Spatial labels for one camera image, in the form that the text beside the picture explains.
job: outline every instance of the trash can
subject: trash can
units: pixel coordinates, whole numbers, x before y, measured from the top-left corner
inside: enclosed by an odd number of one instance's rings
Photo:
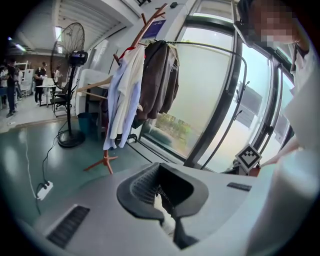
[[[83,132],[85,135],[89,135],[91,132],[91,125],[92,125],[92,115],[91,113],[84,112],[78,114],[78,121],[80,131]]]

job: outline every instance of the hanging clothes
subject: hanging clothes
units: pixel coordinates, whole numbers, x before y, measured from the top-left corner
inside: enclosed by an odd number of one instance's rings
[[[156,41],[145,49],[140,105],[136,119],[156,119],[167,113],[179,88],[179,65],[176,49],[165,41]]]
[[[142,45],[125,51],[120,66],[113,75],[108,89],[108,130],[103,150],[116,148],[115,139],[122,134],[119,147],[123,148],[129,136],[141,93],[141,81],[145,61]]]

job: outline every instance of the floor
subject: floor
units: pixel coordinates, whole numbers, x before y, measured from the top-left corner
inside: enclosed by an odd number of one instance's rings
[[[42,101],[42,104],[47,103],[46,96],[42,96]],[[48,107],[39,107],[35,103],[34,95],[24,97],[22,100],[18,100],[16,103],[16,113],[11,117],[6,118],[6,115],[9,112],[8,108],[0,110],[0,133],[5,133],[9,131],[11,128],[14,128],[21,124],[56,119],[52,111],[52,106],[49,105]],[[59,107],[59,111],[56,112],[56,115],[66,117],[66,112],[64,111],[65,109],[66,108],[63,106]],[[76,115],[73,107],[71,108],[71,115]]]
[[[46,107],[41,107],[36,111],[40,113],[46,110]],[[42,162],[64,123],[65,121],[56,121],[36,124],[0,133],[1,188],[13,214],[30,225],[34,223],[39,214],[30,186],[28,160],[32,186],[36,189],[37,185],[43,182]],[[73,129],[79,128],[76,119],[71,124]],[[109,175],[104,165],[96,166],[91,171],[83,171],[84,168],[102,158],[102,147],[103,141],[94,137],[87,137],[83,144],[75,148],[62,148],[58,144],[54,146],[49,153],[48,162],[44,165],[45,177],[53,182],[53,189],[43,201],[38,201],[41,213],[75,192],[86,182]],[[109,151],[109,154],[119,156],[118,159],[111,162],[114,173],[149,163],[145,157],[127,144],[124,148]]]

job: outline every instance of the power strip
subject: power strip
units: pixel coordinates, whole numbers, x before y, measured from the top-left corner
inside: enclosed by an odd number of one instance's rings
[[[51,181],[48,181],[48,183],[49,185],[45,184],[45,187],[40,189],[40,191],[37,194],[37,199],[40,199],[42,201],[43,199],[45,199],[50,190],[52,190],[54,184]]]

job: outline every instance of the ceiling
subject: ceiling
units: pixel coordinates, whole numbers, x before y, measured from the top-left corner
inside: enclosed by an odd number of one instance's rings
[[[15,44],[28,54],[50,55],[56,41],[55,27],[65,29],[78,22],[84,28],[84,50],[138,19],[137,10],[124,0],[43,0],[17,28],[7,55],[22,54]]]

